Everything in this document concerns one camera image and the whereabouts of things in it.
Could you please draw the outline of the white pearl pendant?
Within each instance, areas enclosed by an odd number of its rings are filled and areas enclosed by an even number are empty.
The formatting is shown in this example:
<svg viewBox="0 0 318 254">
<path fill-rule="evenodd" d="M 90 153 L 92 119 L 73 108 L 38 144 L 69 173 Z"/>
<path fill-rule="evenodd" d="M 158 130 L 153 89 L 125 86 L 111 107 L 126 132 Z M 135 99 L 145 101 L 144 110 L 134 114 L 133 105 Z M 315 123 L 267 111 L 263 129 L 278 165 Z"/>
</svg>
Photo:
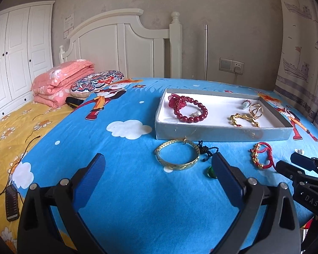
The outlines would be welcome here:
<svg viewBox="0 0 318 254">
<path fill-rule="evenodd" d="M 199 117 L 202 113 L 200 111 L 195 111 L 191 114 L 191 117 Z"/>
</svg>

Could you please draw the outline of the grey white jewelry tray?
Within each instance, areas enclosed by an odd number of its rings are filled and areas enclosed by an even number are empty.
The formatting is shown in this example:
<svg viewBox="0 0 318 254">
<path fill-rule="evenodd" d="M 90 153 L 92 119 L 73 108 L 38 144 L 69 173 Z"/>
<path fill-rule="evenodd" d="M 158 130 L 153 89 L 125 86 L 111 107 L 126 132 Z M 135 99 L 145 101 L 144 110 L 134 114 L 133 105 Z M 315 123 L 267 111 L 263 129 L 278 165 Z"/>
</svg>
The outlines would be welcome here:
<svg viewBox="0 0 318 254">
<path fill-rule="evenodd" d="M 183 123 L 168 106 L 170 94 L 193 98 L 208 110 L 205 120 L 198 123 Z M 259 124 L 236 118 L 239 126 L 231 124 L 230 116 L 239 113 L 249 116 L 248 109 L 241 109 L 245 100 L 261 107 Z M 155 117 L 156 138 L 162 140 L 188 139 L 206 142 L 255 142 L 285 141 L 292 134 L 293 127 L 272 105 L 262 97 L 247 94 L 231 94 L 188 89 L 167 88 L 164 90 Z"/>
</svg>

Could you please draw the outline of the black remote control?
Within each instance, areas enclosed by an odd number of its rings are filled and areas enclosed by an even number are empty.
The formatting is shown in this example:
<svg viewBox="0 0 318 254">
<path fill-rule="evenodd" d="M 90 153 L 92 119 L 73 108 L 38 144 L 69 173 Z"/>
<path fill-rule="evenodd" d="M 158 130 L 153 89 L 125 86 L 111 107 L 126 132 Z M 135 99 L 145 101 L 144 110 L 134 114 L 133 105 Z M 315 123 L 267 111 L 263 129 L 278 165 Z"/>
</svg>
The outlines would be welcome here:
<svg viewBox="0 0 318 254">
<path fill-rule="evenodd" d="M 6 188 L 5 206 L 7 221 L 12 222 L 17 220 L 20 216 L 20 213 L 18 207 L 18 192 L 14 185 L 10 185 Z"/>
</svg>

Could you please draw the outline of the ship print curtain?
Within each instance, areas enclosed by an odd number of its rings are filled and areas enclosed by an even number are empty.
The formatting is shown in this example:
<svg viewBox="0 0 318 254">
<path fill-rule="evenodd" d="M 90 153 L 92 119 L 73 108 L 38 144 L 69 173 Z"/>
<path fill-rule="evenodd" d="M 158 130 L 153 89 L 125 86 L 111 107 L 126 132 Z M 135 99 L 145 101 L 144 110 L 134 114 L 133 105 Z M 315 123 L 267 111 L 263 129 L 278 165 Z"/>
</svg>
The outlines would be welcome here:
<svg viewBox="0 0 318 254">
<path fill-rule="evenodd" d="M 281 4 L 283 43 L 275 92 L 318 127 L 318 3 Z"/>
</svg>

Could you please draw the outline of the yellow daisy bed sheet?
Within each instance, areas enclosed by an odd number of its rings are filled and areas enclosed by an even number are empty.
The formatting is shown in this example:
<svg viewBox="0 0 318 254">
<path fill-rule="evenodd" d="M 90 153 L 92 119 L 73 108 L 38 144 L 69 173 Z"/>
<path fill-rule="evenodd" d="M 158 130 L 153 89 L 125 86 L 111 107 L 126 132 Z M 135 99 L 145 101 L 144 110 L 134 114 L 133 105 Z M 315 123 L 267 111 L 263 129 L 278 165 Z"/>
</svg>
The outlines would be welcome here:
<svg viewBox="0 0 318 254">
<path fill-rule="evenodd" d="M 31 163 L 23 158 L 52 128 L 72 112 L 64 105 L 51 108 L 30 102 L 14 112 L 0 117 L 0 237 L 13 252 L 17 253 L 19 221 L 6 219 L 5 189 L 27 189 L 34 175 Z"/>
</svg>

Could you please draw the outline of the blue cartoon bed sheet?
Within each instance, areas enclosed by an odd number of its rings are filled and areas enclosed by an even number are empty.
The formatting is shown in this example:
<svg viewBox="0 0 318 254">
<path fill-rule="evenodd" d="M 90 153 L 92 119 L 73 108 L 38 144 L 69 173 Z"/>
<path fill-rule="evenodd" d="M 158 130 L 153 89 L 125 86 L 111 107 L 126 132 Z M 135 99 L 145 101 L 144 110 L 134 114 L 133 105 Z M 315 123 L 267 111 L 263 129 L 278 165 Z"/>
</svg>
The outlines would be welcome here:
<svg viewBox="0 0 318 254">
<path fill-rule="evenodd" d="M 294 113 L 302 123 L 286 141 L 272 142 L 274 160 L 288 161 L 295 150 L 318 157 L 318 130 L 273 92 L 174 79 L 144 79 L 118 88 L 123 95 L 94 120 L 86 118 L 94 106 L 88 98 L 26 154 L 12 176 L 26 195 L 32 183 L 55 185 L 103 154 L 105 172 L 80 215 L 108 253 L 209 253 L 236 216 L 219 182 L 207 176 L 209 162 L 170 171 L 156 159 L 161 141 L 155 115 L 167 88 L 263 96 L 282 116 Z"/>
</svg>

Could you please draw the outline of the black folding fan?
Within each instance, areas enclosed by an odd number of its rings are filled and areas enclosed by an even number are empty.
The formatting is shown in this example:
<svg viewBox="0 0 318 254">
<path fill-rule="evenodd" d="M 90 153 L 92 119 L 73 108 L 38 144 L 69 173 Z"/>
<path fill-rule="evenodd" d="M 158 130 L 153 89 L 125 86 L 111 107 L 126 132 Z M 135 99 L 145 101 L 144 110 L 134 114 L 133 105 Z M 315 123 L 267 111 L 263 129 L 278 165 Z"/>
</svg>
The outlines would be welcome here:
<svg viewBox="0 0 318 254">
<path fill-rule="evenodd" d="M 74 98 L 72 96 L 68 96 L 65 99 L 65 102 L 68 106 L 70 106 L 70 108 L 72 109 L 76 109 L 77 107 L 79 107 L 80 105 L 82 105 L 84 103 L 83 99 L 78 99 L 78 98 Z"/>
</svg>

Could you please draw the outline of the red flower hair ornament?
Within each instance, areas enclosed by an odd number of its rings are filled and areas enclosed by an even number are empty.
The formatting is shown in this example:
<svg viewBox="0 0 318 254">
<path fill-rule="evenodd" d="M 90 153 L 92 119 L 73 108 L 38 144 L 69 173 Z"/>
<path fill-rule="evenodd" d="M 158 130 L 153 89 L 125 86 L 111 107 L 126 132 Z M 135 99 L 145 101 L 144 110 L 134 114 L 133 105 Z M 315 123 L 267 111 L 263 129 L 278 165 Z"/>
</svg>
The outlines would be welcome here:
<svg viewBox="0 0 318 254">
<path fill-rule="evenodd" d="M 172 93 L 168 97 L 168 106 L 174 110 L 179 111 L 180 109 L 184 108 L 187 104 L 185 99 L 182 96 Z"/>
</svg>

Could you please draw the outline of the folded pink quilt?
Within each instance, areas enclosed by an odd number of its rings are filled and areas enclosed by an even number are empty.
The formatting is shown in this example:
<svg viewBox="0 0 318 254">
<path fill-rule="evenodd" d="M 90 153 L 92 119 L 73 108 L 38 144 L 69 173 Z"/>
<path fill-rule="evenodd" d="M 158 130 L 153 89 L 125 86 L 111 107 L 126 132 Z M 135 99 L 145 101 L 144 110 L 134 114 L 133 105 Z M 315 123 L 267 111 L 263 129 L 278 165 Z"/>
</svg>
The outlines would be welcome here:
<svg viewBox="0 0 318 254">
<path fill-rule="evenodd" d="M 34 102 L 58 108 L 65 104 L 71 86 L 81 78 L 94 72 L 94 63 L 77 59 L 64 62 L 38 75 L 32 82 Z"/>
</svg>

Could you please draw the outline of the patterned round pillow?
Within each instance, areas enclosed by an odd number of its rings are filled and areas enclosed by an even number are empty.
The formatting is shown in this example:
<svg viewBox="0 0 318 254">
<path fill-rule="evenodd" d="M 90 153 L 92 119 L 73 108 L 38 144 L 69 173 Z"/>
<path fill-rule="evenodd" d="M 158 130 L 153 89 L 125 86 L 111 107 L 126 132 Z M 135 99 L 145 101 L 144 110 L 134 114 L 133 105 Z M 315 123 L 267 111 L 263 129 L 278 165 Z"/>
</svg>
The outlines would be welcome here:
<svg viewBox="0 0 318 254">
<path fill-rule="evenodd" d="M 86 98 L 91 93 L 99 92 L 111 83 L 123 78 L 124 74 L 118 70 L 92 73 L 74 82 L 69 92 L 75 98 Z"/>
</svg>

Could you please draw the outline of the silver metal pole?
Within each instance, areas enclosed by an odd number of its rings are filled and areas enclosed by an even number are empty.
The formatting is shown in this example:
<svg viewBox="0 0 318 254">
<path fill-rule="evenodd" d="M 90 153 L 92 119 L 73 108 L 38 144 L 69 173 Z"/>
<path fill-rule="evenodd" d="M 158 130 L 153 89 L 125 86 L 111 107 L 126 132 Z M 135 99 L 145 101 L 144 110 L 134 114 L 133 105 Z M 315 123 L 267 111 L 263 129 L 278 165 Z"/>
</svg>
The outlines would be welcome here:
<svg viewBox="0 0 318 254">
<path fill-rule="evenodd" d="M 208 25 L 204 25 L 204 80 L 207 80 L 208 71 Z"/>
</svg>

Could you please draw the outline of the white wardrobe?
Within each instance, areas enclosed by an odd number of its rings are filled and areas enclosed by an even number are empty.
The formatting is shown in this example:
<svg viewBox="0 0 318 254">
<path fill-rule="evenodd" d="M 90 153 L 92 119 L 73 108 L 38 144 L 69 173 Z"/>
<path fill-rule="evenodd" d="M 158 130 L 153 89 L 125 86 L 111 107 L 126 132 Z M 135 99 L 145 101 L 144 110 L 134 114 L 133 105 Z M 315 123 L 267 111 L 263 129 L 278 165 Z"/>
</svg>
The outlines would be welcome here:
<svg viewBox="0 0 318 254">
<path fill-rule="evenodd" d="M 54 1 L 0 11 L 0 120 L 33 100 L 34 79 L 53 67 Z"/>
</svg>

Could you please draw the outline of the white wooden headboard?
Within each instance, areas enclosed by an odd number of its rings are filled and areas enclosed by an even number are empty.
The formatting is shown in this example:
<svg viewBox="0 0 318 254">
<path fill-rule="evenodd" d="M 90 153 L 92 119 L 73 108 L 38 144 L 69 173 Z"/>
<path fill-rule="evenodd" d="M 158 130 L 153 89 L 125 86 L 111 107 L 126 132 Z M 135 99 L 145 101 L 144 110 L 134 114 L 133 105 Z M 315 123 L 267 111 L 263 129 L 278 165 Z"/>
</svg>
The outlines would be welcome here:
<svg viewBox="0 0 318 254">
<path fill-rule="evenodd" d="M 142 9 L 118 9 L 93 16 L 67 37 L 69 48 L 60 46 L 61 63 L 87 59 L 95 70 L 118 70 L 127 78 L 165 76 L 165 41 L 170 43 L 170 72 L 182 77 L 183 27 L 180 14 L 171 14 L 167 29 L 147 29 L 140 20 Z"/>
</svg>

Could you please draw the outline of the grey wall socket panel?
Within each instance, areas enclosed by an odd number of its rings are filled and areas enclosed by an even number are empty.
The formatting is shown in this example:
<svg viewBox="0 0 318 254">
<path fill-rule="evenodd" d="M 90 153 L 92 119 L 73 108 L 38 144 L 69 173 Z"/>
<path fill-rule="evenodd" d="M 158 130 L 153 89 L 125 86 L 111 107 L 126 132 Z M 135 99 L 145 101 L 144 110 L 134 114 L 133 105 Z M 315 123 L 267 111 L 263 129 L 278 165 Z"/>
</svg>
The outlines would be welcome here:
<svg viewBox="0 0 318 254">
<path fill-rule="evenodd" d="M 230 72 L 238 75 L 244 73 L 245 64 L 240 61 L 230 60 L 226 58 L 219 59 L 219 70 Z"/>
</svg>

